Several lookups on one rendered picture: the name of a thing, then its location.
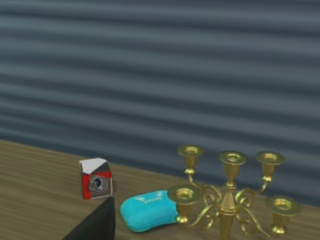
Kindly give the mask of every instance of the corrugated metal wall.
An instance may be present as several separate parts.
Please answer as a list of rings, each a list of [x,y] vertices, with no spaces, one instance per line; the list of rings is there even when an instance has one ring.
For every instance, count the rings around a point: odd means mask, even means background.
[[[282,153],[269,194],[320,206],[320,4],[0,2],[0,136],[183,175],[176,154]]]

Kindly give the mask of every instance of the logo on soap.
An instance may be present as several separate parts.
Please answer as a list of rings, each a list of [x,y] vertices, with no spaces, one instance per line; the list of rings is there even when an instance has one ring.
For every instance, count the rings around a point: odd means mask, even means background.
[[[154,198],[145,199],[144,197],[137,196],[134,199],[137,200],[137,201],[140,201],[140,202],[142,202],[144,204],[149,204],[149,203],[152,203],[152,202],[155,202],[155,201],[161,201],[163,199],[163,193],[162,192],[158,192]]]

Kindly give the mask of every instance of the wooden surface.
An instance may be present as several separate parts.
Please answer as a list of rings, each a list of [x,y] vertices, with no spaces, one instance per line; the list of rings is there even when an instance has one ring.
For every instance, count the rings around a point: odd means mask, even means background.
[[[103,199],[82,200],[79,173],[79,160],[82,159],[0,140],[0,239],[61,240],[101,204]],[[116,184],[117,240],[219,239],[219,224],[209,233],[177,224],[147,233],[130,232],[119,211],[126,198],[187,181],[117,164],[110,166]],[[254,210],[263,226],[268,227],[271,213],[265,208],[263,197],[256,199]],[[303,206],[303,212],[292,219],[288,230],[288,235],[281,239],[320,240],[320,209]],[[238,225],[234,227],[231,239],[246,239]]]

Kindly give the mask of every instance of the candelabra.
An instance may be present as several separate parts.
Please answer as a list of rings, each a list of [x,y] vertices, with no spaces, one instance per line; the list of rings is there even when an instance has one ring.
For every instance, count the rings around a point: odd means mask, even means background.
[[[221,191],[213,185],[196,183],[193,179],[198,158],[204,153],[201,147],[184,145],[179,147],[178,153],[184,157],[185,173],[190,182],[189,185],[174,186],[168,191],[169,198],[176,203],[178,223],[189,227],[199,226],[202,231],[208,231],[219,220],[220,240],[230,239],[235,220],[239,223],[242,232],[249,237],[260,233],[268,239],[275,239],[287,233],[290,219],[300,211],[300,205],[295,200],[281,195],[266,199],[266,206],[272,211],[271,231],[263,229],[250,209],[255,196],[264,192],[272,182],[276,167],[285,162],[281,154],[271,151],[259,152],[256,158],[262,163],[264,184],[258,190],[245,188],[237,191],[234,180],[239,173],[240,166],[248,159],[241,152],[221,152],[219,159],[224,163],[224,172],[227,176],[227,182]],[[201,201],[205,207],[191,222],[192,206]]]

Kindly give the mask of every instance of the soap bar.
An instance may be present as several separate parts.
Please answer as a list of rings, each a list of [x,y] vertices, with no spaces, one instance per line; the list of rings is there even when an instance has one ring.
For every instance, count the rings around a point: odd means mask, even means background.
[[[149,192],[128,198],[120,207],[121,215],[136,233],[176,223],[176,203],[168,198],[167,190]]]

